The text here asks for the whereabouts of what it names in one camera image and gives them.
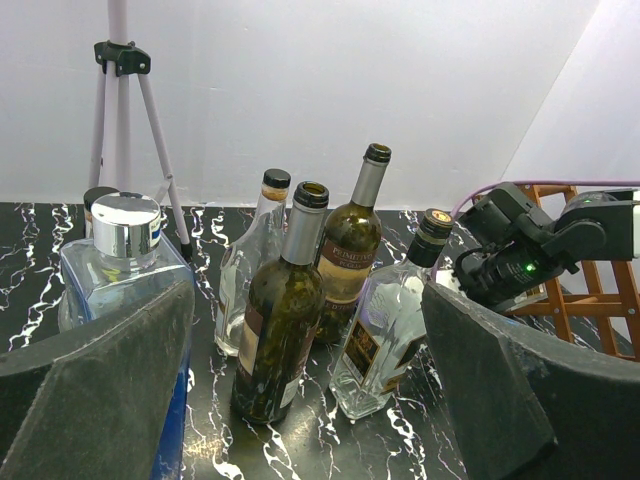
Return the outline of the dark wine bottle silver cap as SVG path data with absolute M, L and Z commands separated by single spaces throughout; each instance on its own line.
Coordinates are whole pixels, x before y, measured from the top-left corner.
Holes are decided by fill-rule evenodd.
M 325 303 L 315 340 L 337 343 L 355 311 L 382 238 L 374 205 L 392 150 L 368 146 L 351 200 L 326 219 L 316 256 L 325 288 Z

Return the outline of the clear plastic bottle blue label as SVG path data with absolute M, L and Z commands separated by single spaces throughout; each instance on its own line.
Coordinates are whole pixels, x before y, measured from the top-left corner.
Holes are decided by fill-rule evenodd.
M 238 354 L 254 274 L 265 262 L 280 255 L 290 183 L 291 176 L 285 170 L 270 168 L 264 172 L 252 223 L 226 249 L 221 260 L 215 342 L 228 356 Z

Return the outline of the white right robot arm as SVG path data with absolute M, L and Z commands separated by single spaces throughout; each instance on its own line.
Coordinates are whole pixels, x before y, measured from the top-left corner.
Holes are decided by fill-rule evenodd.
M 459 218 L 479 247 L 461 254 L 453 276 L 474 302 L 501 305 L 585 260 L 639 256 L 639 191 L 589 191 L 552 219 L 514 183 L 503 182 Z

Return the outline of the blue box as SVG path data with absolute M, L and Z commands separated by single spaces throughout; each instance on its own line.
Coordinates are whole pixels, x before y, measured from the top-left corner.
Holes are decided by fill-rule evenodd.
M 106 437 L 142 448 L 145 477 L 177 479 L 183 459 L 194 276 L 153 198 L 107 187 L 85 238 L 60 251 L 62 331 L 111 320 L 116 331 L 81 368 Z

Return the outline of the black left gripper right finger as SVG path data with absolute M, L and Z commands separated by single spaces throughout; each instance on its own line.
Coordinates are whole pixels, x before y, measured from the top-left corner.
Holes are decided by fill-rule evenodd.
M 428 283 L 428 349 L 472 479 L 636 479 L 639 366 Z

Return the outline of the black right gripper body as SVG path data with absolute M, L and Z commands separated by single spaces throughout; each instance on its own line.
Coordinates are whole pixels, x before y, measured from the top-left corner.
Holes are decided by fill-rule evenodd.
M 474 302 L 501 312 L 504 304 L 578 261 L 574 222 L 560 230 L 521 189 L 503 182 L 461 217 L 480 247 L 458 257 L 454 273 Z

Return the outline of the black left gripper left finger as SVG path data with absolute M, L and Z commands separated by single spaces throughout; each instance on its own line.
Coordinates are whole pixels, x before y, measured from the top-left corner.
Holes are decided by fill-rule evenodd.
M 2 478 L 149 478 L 193 312 L 181 282 L 2 354 Z

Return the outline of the dark bottle brown label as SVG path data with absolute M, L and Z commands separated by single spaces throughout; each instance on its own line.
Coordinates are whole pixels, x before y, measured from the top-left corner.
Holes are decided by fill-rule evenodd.
M 284 419 L 299 388 L 325 301 L 314 261 L 328 203 L 327 187 L 299 183 L 281 253 L 252 278 L 231 397 L 251 423 Z

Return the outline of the clear bottle gold cap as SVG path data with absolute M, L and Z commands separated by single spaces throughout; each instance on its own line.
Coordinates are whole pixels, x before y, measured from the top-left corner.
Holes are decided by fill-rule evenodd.
M 422 293 L 453 226 L 450 214 L 426 210 L 404 259 L 370 274 L 329 382 L 347 418 L 382 409 L 425 342 Z

